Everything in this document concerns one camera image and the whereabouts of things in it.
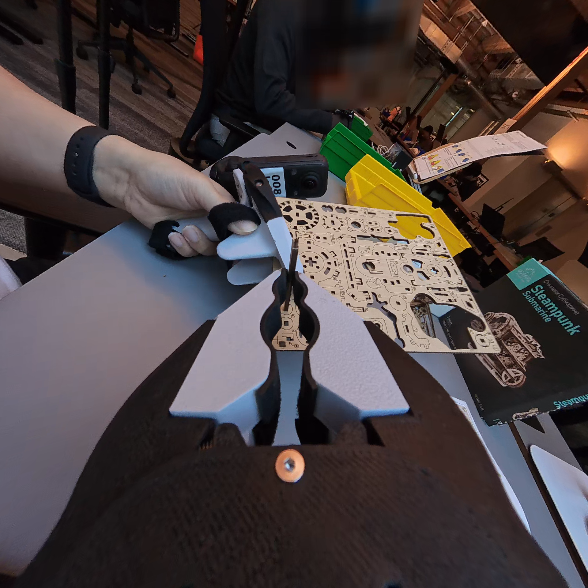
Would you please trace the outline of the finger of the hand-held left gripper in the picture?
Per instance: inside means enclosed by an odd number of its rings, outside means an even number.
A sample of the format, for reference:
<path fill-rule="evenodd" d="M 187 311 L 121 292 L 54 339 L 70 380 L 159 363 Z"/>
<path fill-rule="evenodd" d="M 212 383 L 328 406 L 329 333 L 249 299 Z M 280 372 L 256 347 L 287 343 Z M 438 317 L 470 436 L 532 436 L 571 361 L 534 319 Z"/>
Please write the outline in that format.
<path fill-rule="evenodd" d="M 217 255 L 230 265 L 227 280 L 235 286 L 255 285 L 282 269 L 275 239 L 267 227 L 248 235 L 232 234 L 217 245 Z"/>
<path fill-rule="evenodd" d="M 289 268 L 293 238 L 277 202 L 278 196 L 287 195 L 283 167 L 262 169 L 254 162 L 243 162 L 241 174 L 241 204 L 256 212 L 272 238 L 275 256 L 284 268 Z"/>

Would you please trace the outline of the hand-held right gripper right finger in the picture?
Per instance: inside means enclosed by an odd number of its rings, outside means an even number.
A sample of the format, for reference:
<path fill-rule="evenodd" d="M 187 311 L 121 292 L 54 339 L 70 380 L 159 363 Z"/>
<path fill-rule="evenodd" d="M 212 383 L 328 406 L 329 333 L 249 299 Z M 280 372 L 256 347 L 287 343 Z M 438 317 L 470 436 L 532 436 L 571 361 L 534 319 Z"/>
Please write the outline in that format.
<path fill-rule="evenodd" d="M 296 274 L 299 332 L 306 339 L 296 432 L 320 445 L 350 422 L 409 411 L 366 322 L 304 274 Z"/>

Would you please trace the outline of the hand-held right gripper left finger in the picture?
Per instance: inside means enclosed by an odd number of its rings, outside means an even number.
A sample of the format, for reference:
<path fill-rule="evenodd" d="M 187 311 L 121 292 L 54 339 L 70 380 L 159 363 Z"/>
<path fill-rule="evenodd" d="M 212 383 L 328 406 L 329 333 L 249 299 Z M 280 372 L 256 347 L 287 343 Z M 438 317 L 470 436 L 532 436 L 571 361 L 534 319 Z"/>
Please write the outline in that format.
<path fill-rule="evenodd" d="M 234 424 L 247 445 L 270 445 L 281 407 L 273 347 L 281 305 L 282 271 L 276 270 L 219 314 L 169 413 Z"/>

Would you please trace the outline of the laser-cut plywood parts sheet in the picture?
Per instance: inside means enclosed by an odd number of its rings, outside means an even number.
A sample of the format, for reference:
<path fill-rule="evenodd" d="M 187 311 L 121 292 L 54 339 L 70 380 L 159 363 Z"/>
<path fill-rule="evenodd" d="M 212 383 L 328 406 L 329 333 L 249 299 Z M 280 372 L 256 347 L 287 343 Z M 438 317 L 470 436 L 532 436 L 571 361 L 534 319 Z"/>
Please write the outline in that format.
<path fill-rule="evenodd" d="M 488 323 L 431 217 L 277 198 L 306 277 L 407 352 L 495 354 Z"/>

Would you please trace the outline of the person's left forearm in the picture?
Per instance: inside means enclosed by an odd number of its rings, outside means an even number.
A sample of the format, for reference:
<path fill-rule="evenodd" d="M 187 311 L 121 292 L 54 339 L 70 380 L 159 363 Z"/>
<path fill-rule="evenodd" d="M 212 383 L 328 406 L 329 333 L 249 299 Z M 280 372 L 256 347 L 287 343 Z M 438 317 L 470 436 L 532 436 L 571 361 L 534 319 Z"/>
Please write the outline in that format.
<path fill-rule="evenodd" d="M 68 187 L 63 170 L 72 135 L 91 124 L 1 68 L 1 202 L 80 220 L 98 209 Z"/>

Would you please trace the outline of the grey desk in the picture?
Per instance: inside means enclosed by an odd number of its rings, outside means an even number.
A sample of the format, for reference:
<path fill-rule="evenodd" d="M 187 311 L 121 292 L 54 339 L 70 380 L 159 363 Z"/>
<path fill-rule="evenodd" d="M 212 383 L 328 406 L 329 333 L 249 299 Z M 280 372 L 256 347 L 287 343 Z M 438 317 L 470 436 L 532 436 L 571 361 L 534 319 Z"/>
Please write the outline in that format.
<path fill-rule="evenodd" d="M 130 392 L 163 338 L 78 286 L 17 323 L 1 375 L 1 574 L 14 587 L 566 587 L 431 374 L 367 328 L 409 404 L 320 445 L 175 417 L 213 321 Z"/>

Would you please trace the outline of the person's left hand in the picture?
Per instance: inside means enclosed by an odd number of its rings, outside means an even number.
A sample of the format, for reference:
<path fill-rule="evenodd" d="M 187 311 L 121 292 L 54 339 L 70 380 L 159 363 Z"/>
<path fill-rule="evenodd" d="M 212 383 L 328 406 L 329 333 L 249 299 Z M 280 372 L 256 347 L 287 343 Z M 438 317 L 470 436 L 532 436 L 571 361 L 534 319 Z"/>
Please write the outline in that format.
<path fill-rule="evenodd" d="M 109 135 L 93 151 L 99 196 L 152 229 L 164 220 L 204 216 L 232 195 L 179 159 Z"/>

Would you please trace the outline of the yellow plastic bin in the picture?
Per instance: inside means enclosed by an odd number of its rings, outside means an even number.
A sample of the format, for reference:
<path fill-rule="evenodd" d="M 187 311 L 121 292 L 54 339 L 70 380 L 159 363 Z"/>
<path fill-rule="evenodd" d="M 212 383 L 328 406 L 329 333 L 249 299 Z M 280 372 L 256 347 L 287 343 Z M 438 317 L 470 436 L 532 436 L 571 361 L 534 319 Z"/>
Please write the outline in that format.
<path fill-rule="evenodd" d="M 457 227 L 430 200 L 393 170 L 365 155 L 345 176 L 347 204 L 364 208 L 419 213 L 430 217 L 451 255 L 471 248 Z"/>

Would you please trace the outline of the black office chair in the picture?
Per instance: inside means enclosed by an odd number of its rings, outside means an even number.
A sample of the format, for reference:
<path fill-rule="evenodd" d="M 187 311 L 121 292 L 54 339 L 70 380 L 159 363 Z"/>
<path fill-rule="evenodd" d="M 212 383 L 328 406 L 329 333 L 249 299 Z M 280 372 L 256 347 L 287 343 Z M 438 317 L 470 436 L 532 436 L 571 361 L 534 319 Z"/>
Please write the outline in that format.
<path fill-rule="evenodd" d="M 177 41 L 180 28 L 180 2 L 109 1 L 108 18 L 109 23 L 115 28 L 125 24 L 128 29 L 124 38 L 112 36 L 109 47 L 124 53 L 125 63 L 133 76 L 132 91 L 138 95 L 142 94 L 136 67 L 136 61 L 139 61 L 147 73 L 153 72 L 167 84 L 168 97 L 175 99 L 176 92 L 172 82 L 137 48 L 134 33 L 138 32 L 148 39 L 166 43 Z"/>
<path fill-rule="evenodd" d="M 199 100 L 182 135 L 173 138 L 169 154 L 193 168 L 202 163 L 213 164 L 233 150 L 259 135 L 259 131 L 238 121 L 229 114 L 218 114 L 221 124 L 229 129 L 224 146 L 219 146 L 210 135 L 209 123 L 215 106 L 217 89 L 223 81 L 235 44 L 252 1 L 201 1 L 203 50 L 203 79 Z"/>

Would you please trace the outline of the white instruction booklet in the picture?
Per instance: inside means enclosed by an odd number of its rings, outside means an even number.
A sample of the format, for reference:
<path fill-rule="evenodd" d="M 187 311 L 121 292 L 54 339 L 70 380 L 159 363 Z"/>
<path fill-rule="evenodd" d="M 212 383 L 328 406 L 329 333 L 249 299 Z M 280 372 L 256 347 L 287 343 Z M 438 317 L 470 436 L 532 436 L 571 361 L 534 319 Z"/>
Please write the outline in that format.
<path fill-rule="evenodd" d="M 484 450 L 486 451 L 486 454 L 488 455 L 489 460 L 491 461 L 491 463 L 492 463 L 492 465 L 493 465 L 493 467 L 494 467 L 494 469 L 500 479 L 500 482 L 503 486 L 504 492 L 508 496 L 508 499 L 509 499 L 513 509 L 515 510 L 516 514 L 518 515 L 518 518 L 521 520 L 521 522 L 523 523 L 523 525 L 527 529 L 528 533 L 531 533 L 531 529 L 530 529 L 528 520 L 526 518 L 525 511 L 523 510 L 523 507 L 522 507 L 518 497 L 516 496 L 513 488 L 511 487 L 510 482 L 508 481 L 506 476 L 503 474 L 498 463 L 496 462 L 495 458 L 493 457 L 492 453 L 490 452 L 487 444 L 485 443 L 480 431 L 478 430 L 476 423 L 474 421 L 473 415 L 470 412 L 469 407 L 467 406 L 467 403 L 465 401 L 459 400 L 458 398 L 455 398 L 453 396 L 451 398 L 455 402 L 455 404 L 458 406 L 459 410 L 464 415 L 466 420 L 470 423 L 471 427 L 473 428 L 474 432 L 476 433 L 477 437 L 479 438 L 480 443 L 484 447 Z"/>

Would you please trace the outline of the black model kit box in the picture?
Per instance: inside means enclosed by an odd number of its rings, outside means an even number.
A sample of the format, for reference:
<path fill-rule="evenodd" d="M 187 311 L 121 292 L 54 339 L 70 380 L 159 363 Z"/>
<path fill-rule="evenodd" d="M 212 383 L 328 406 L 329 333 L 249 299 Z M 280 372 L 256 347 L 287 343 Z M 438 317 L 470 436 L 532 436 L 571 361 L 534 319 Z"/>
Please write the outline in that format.
<path fill-rule="evenodd" d="M 535 260 L 476 297 L 496 353 L 455 358 L 489 426 L 587 404 L 587 307 Z"/>

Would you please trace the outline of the black wrist band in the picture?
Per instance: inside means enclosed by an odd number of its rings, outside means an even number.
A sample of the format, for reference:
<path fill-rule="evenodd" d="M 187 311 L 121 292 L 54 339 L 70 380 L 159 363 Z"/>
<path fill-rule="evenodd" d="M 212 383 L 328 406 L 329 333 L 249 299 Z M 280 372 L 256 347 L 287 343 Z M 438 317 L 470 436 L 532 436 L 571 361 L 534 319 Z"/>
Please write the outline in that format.
<path fill-rule="evenodd" d="M 68 187 L 82 199 L 112 208 L 104 201 L 93 180 L 93 157 L 97 144 L 107 136 L 116 135 L 99 126 L 84 126 L 70 137 L 63 160 L 63 172 Z"/>

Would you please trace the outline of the printed instruction sheet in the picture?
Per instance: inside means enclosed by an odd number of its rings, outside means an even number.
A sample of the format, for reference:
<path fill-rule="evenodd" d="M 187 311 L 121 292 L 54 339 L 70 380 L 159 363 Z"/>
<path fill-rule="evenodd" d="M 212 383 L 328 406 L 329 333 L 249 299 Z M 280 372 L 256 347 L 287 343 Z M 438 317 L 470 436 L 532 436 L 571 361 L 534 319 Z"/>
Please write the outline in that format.
<path fill-rule="evenodd" d="M 414 158 L 409 164 L 409 169 L 415 182 L 424 184 L 485 159 L 533 155 L 543 152 L 546 148 L 546 145 L 516 130 L 448 143 Z"/>

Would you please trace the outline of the person's light clothing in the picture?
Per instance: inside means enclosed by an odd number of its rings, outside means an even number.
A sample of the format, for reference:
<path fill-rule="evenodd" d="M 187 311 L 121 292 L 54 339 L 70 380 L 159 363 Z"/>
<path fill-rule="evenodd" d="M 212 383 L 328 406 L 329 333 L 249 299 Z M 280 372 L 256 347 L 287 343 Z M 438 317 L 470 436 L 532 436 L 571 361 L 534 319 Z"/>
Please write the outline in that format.
<path fill-rule="evenodd" d="M 8 264 L 8 261 L 5 260 L 3 257 L 0 258 L 0 265 L 1 265 L 0 298 L 3 299 L 4 297 L 8 296 L 10 293 L 19 289 L 22 286 L 22 283 L 20 282 L 16 273 L 12 270 L 12 268 Z"/>

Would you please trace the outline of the black metal table frame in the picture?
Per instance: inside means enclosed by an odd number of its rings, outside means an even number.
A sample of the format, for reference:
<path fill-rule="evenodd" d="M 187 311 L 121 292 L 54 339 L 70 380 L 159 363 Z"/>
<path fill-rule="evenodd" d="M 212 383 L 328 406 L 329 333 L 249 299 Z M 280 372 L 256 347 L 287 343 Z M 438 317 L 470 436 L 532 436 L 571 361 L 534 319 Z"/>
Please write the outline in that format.
<path fill-rule="evenodd" d="M 77 78 L 73 62 L 72 2 L 57 1 L 56 7 L 59 56 L 54 62 L 58 76 L 61 106 L 66 111 L 76 114 Z M 97 8 L 99 26 L 99 126 L 108 129 L 111 84 L 111 2 L 97 1 Z"/>

